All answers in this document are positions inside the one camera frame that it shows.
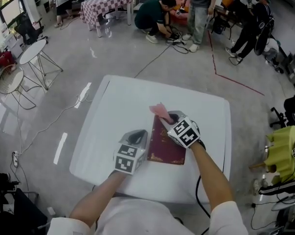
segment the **black pants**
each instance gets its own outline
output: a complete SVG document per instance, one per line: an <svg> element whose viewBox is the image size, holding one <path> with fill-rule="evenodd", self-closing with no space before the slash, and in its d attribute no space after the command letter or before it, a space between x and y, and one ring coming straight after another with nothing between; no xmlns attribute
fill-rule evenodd
<svg viewBox="0 0 295 235"><path fill-rule="evenodd" d="M247 42L246 46L239 54L239 57L245 58L256 45L256 33L253 30L249 30L248 27L243 28L239 39L236 41L235 46L232 47L231 52L237 52Z"/></svg>

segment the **gray glove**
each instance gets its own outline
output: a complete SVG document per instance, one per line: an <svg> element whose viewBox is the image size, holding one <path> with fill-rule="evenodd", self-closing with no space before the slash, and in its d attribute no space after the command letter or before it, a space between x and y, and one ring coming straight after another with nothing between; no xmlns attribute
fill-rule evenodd
<svg viewBox="0 0 295 235"><path fill-rule="evenodd" d="M184 148L188 148L197 141L205 148L204 143L201 141L200 130L196 122L190 120L182 111L169 111L168 113L174 123L170 124L163 118L160 118L160 121L168 131L168 136L174 142Z"/></svg>
<svg viewBox="0 0 295 235"><path fill-rule="evenodd" d="M123 135L113 156L115 170L134 174L147 157L147 135L146 130L135 130Z"/></svg>

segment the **book cover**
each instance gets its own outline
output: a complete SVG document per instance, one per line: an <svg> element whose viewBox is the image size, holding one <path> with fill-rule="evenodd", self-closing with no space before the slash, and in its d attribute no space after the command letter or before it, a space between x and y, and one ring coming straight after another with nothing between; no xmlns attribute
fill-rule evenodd
<svg viewBox="0 0 295 235"><path fill-rule="evenodd" d="M162 125L159 117L155 115L147 160L181 165L184 164L185 153L185 148L168 137L167 130Z"/></svg>

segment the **jeans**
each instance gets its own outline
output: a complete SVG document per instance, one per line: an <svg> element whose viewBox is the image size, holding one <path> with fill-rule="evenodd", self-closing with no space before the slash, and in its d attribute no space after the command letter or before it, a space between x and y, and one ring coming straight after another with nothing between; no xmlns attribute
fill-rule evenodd
<svg viewBox="0 0 295 235"><path fill-rule="evenodd" d="M231 52L237 52L247 42L242 52L238 55L241 58L245 58L256 45L256 34L250 28L243 28L239 39L236 41L235 46L232 47Z"/></svg>
<svg viewBox="0 0 295 235"><path fill-rule="evenodd" d="M268 61L272 61L273 59L276 58L278 52L276 51L276 49L271 48L270 50L268 50L267 52L264 52L263 54Z"/></svg>
<svg viewBox="0 0 295 235"><path fill-rule="evenodd" d="M207 21L207 8L194 7L190 4L187 18L187 33L193 36L193 43L202 43L205 24Z"/></svg>

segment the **round white table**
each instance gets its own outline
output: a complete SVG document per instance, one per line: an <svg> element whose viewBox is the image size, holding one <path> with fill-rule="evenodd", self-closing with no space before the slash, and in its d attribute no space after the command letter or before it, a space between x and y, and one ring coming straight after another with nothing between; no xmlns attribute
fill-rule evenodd
<svg viewBox="0 0 295 235"><path fill-rule="evenodd" d="M154 122L149 106L160 102L168 111L180 110L198 124L208 154L229 179L231 118L228 101L175 86L110 75L101 82L83 124L71 160L71 173L100 185L114 170L113 152L129 131L145 129L148 150ZM187 150L184 165L144 162L118 191L160 202L195 204L199 175L194 155ZM198 198L208 203L202 183Z"/></svg>
<svg viewBox="0 0 295 235"><path fill-rule="evenodd" d="M34 44L32 44L21 56L19 63L21 65L25 65L25 64L29 64L29 66L31 67L31 69L33 70L35 76L38 78L38 80L41 82L41 84L43 85L43 87L48 90L49 86L47 86L46 81L45 81L45 76L49 73L52 72L56 72L56 71L64 71L62 68L60 68L44 51L43 48L45 47L45 45L47 44L45 39L39 40L37 42L35 42ZM39 68L37 68L33 63L31 63L31 61L37 57L38 58L38 62L39 62ZM53 64L54 66L56 66L58 69L57 70L53 70L50 72L44 72L43 70L43 66L42 66L42 61L41 61L41 57L43 57L44 59L46 59L47 61L49 61L51 64ZM42 74L42 81L39 79L39 77L37 76L36 72L34 71L33 68L36 68L41 74Z"/></svg>

